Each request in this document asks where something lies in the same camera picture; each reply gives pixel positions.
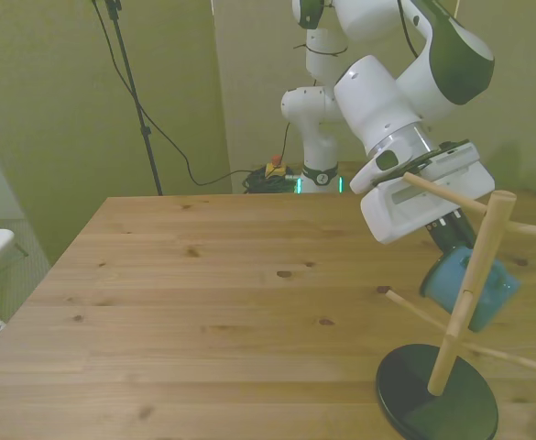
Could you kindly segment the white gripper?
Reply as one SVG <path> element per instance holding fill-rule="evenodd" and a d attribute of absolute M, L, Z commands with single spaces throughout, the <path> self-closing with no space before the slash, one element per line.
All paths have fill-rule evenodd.
<path fill-rule="evenodd" d="M 450 251 L 455 242 L 472 248 L 476 233 L 459 204 L 403 179 L 417 175 L 443 189 L 476 200 L 495 190 L 495 181 L 470 141 L 447 142 L 376 180 L 365 193 L 361 210 L 374 238 L 388 244 L 426 226 L 433 243 Z"/>

